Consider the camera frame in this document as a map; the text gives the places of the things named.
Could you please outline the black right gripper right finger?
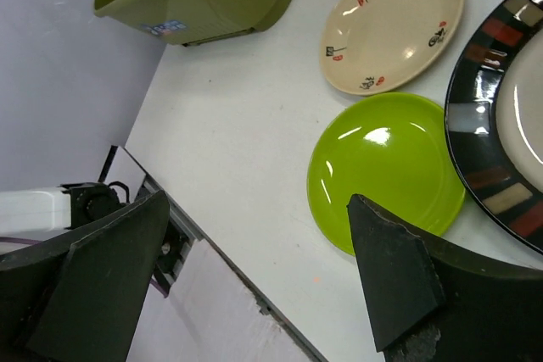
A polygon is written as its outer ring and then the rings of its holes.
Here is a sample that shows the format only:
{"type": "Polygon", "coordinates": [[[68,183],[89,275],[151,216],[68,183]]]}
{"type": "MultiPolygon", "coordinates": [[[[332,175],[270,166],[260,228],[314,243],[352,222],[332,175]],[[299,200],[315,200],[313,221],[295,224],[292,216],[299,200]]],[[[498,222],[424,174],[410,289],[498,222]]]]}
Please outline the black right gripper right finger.
{"type": "Polygon", "coordinates": [[[374,345],[386,360],[541,360],[540,270],[460,247],[361,194],[347,212],[374,345]]]}

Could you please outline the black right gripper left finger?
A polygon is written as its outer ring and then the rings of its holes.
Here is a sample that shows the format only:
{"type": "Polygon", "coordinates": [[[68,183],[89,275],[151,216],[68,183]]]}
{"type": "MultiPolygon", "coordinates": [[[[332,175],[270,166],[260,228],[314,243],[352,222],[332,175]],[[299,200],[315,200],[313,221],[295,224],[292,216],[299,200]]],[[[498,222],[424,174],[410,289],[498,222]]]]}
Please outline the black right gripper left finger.
{"type": "Polygon", "coordinates": [[[169,221],[159,191],[1,257],[3,361],[124,361],[169,221]]]}

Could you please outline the large black rimmed beige plate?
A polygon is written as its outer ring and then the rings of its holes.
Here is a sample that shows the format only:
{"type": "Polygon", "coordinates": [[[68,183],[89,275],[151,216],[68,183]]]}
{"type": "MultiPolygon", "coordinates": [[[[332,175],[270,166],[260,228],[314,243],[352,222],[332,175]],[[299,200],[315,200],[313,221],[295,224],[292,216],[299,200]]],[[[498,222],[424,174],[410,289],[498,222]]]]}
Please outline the large black rimmed beige plate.
{"type": "Polygon", "coordinates": [[[542,0],[503,0],[462,50],[445,139],[474,202],[542,250],[542,0]]]}

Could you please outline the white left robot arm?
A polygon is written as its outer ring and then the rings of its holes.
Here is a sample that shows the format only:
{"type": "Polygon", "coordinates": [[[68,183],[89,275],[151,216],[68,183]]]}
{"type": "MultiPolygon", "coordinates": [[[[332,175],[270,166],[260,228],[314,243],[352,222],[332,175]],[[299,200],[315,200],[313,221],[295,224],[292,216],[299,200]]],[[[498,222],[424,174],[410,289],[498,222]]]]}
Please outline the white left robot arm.
{"type": "Polygon", "coordinates": [[[132,62],[93,0],[1,0],[1,233],[70,225],[66,184],[121,143],[132,62]]]}

